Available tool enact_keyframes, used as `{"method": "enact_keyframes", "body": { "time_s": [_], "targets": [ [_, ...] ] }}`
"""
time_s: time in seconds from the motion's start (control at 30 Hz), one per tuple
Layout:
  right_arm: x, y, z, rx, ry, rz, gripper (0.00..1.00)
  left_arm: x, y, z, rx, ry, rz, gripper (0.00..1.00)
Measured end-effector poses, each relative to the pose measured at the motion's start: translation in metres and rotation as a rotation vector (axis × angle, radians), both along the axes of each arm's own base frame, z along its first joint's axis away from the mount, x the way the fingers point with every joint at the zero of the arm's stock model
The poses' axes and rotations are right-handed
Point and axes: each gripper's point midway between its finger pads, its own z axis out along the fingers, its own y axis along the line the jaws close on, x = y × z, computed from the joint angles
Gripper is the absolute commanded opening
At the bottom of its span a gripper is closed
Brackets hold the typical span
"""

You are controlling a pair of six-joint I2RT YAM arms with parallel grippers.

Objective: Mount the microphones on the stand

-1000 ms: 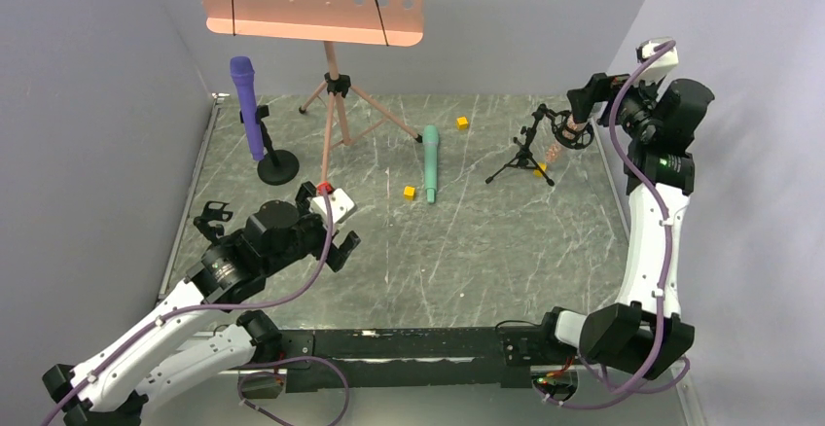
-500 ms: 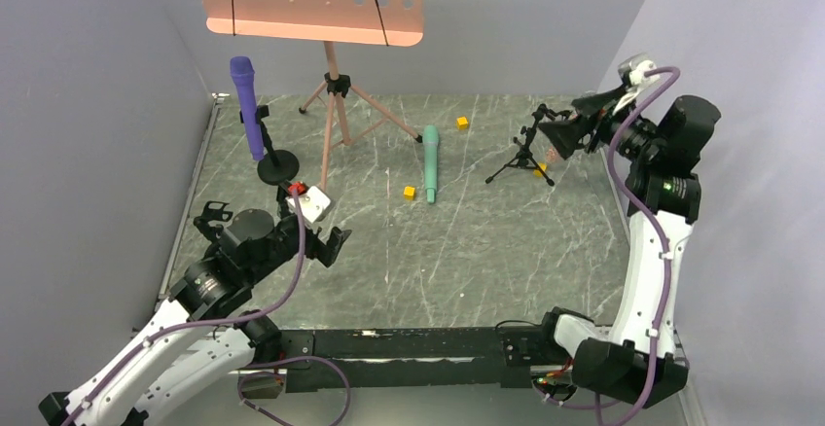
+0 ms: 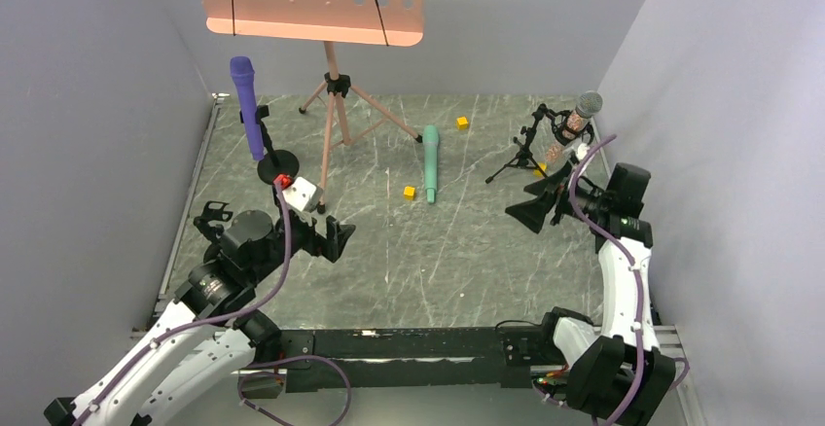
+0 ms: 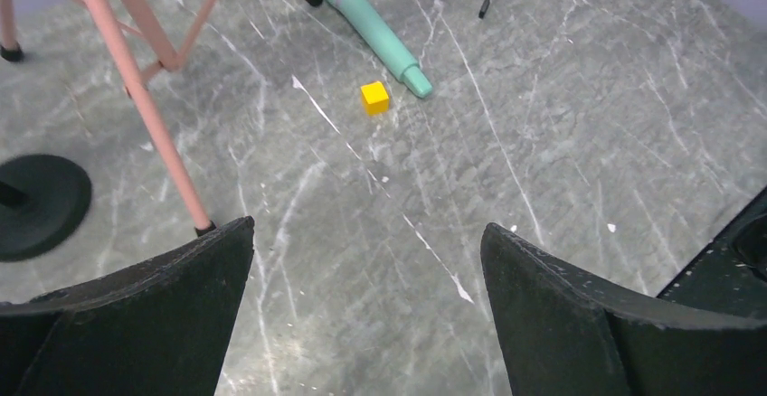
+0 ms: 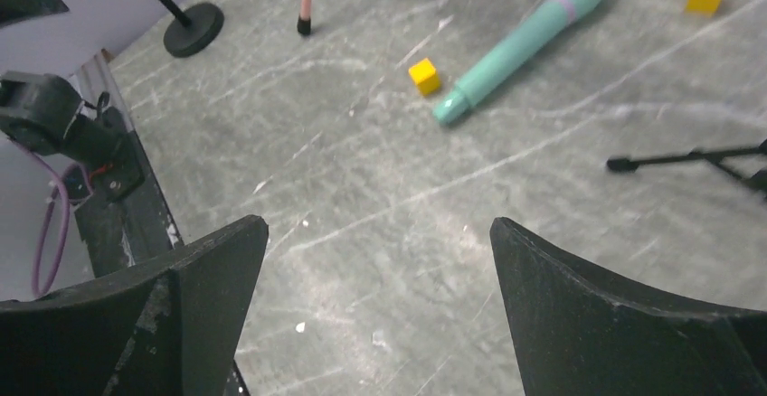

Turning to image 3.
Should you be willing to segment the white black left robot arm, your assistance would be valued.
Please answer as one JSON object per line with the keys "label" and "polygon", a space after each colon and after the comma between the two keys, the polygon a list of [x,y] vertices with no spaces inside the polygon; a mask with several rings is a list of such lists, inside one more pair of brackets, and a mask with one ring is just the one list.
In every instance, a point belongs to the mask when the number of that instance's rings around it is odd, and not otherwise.
{"label": "white black left robot arm", "polygon": [[257,286],[300,251],[335,262],[355,231],[328,217],[321,235],[292,210],[278,220],[245,211],[227,228],[208,214],[198,219],[211,241],[203,263],[113,369],[84,393],[49,403],[49,424],[166,425],[230,373],[282,353],[279,328],[250,304]]}

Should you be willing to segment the black round-base microphone stand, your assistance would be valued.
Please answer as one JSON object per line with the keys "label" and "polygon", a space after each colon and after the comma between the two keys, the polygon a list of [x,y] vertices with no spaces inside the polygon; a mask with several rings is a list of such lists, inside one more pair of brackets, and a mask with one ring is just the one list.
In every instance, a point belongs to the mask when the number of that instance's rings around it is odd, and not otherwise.
{"label": "black round-base microphone stand", "polygon": [[271,185],[279,175],[296,177],[300,170],[298,158],[290,151],[275,149],[273,147],[264,118],[269,115],[267,105],[258,105],[256,119],[260,128],[265,149],[265,155],[257,164],[257,174],[259,179],[265,184]]}

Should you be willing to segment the purple microphone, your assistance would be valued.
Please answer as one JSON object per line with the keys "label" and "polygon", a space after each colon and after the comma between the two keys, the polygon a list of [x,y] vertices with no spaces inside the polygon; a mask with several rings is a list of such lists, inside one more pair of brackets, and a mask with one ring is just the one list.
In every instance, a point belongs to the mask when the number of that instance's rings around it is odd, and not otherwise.
{"label": "purple microphone", "polygon": [[234,56],[230,61],[230,72],[240,105],[241,120],[253,160],[260,161],[265,156],[263,134],[257,119],[257,96],[255,93],[255,71],[248,56]]}

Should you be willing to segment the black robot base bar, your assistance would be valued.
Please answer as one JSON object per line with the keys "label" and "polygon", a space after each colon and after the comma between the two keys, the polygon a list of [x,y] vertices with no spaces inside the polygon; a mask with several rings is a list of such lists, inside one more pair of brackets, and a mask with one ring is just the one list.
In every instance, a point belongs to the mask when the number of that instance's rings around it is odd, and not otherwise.
{"label": "black robot base bar", "polygon": [[497,385],[528,388],[565,361],[535,324],[472,328],[283,330],[248,369],[279,372],[289,393],[354,388]]}

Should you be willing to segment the teal green microphone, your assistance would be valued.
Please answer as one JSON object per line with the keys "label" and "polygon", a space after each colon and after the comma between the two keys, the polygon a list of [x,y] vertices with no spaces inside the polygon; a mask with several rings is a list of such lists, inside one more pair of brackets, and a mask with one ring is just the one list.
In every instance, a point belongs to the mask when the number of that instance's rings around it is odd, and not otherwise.
{"label": "teal green microphone", "polygon": [[424,128],[422,144],[424,147],[424,190],[427,202],[433,204],[436,202],[438,191],[440,149],[440,133],[436,126],[430,124]]}

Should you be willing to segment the black clip stand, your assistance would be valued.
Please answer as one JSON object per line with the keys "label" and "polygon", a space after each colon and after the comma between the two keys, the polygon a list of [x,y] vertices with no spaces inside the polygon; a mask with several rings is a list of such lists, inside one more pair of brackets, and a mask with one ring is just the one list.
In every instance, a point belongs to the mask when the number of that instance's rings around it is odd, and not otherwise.
{"label": "black clip stand", "polygon": [[193,225],[197,231],[210,243],[218,243],[223,235],[225,223],[229,223],[233,212],[228,209],[229,204],[223,201],[207,201],[201,213],[194,217]]}

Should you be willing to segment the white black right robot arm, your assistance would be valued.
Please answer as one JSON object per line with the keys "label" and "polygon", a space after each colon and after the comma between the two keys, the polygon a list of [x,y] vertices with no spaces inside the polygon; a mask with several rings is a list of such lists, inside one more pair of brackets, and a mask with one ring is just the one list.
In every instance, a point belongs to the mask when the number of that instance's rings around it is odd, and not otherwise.
{"label": "white black right robot arm", "polygon": [[555,307],[541,322],[519,326],[323,331],[315,353],[342,362],[357,386],[495,382],[535,388],[604,425],[648,424],[676,379],[647,283],[653,231],[640,214],[651,175],[618,163],[598,187],[584,169],[574,161],[528,185],[529,200],[506,212],[534,232],[566,217],[589,227],[603,283],[600,324]]}

